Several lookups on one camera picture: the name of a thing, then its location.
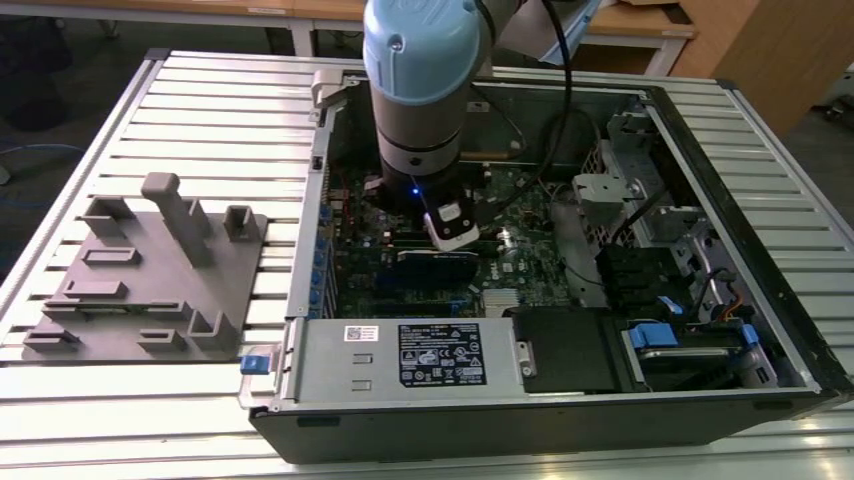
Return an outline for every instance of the power supply label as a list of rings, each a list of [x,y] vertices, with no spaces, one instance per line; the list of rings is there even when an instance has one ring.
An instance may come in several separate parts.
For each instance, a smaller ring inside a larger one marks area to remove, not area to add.
[[[400,383],[412,387],[485,385],[476,323],[398,325]]]

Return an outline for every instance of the aluminum slotted table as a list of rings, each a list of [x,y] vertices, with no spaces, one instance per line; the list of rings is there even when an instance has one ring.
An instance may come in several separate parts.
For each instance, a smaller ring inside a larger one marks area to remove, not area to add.
[[[234,364],[14,366],[21,327],[34,325],[87,227],[86,198],[130,196],[149,171],[182,177],[208,212],[238,201],[266,215],[245,346],[278,340],[313,137],[310,83],[336,59],[160,52],[142,62],[89,151],[0,289],[2,478],[841,479],[854,472],[854,404],[760,425],[703,447],[397,464],[294,466],[254,433],[237,404]],[[501,78],[559,73],[496,69]],[[579,74],[591,83],[663,87],[769,250],[807,312],[854,371],[854,234],[737,90],[713,81]],[[253,382],[254,393],[272,389]]]

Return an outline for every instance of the barcode sticker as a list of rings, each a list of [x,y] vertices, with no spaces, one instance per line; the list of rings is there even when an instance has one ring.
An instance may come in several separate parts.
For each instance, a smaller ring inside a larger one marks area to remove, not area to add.
[[[345,342],[376,342],[378,341],[377,325],[346,325],[344,327]]]
[[[284,15],[282,8],[246,8],[249,13],[265,13],[268,15]]]

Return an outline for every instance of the sticker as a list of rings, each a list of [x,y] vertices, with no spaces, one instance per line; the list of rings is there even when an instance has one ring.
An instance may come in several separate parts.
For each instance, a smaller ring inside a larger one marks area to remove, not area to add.
[[[680,32],[679,30],[661,30],[661,35],[664,37],[692,37],[693,32]]]
[[[476,323],[398,325],[400,383],[410,387],[485,385]]]
[[[344,327],[345,342],[376,342],[378,340],[377,325],[348,325]]]
[[[265,13],[268,15],[284,15],[282,8],[246,8],[249,13]]]

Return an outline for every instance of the circuit board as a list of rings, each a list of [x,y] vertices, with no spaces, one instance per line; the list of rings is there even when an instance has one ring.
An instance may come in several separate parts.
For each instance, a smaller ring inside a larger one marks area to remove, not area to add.
[[[488,172],[474,199],[505,198],[522,172],[512,167]],[[441,254],[417,219],[389,215],[368,203],[358,175],[354,170],[333,174],[328,195],[337,318],[482,316],[481,292],[490,289],[513,289],[524,305],[571,303],[548,219],[553,185],[532,188],[481,229],[477,242]]]

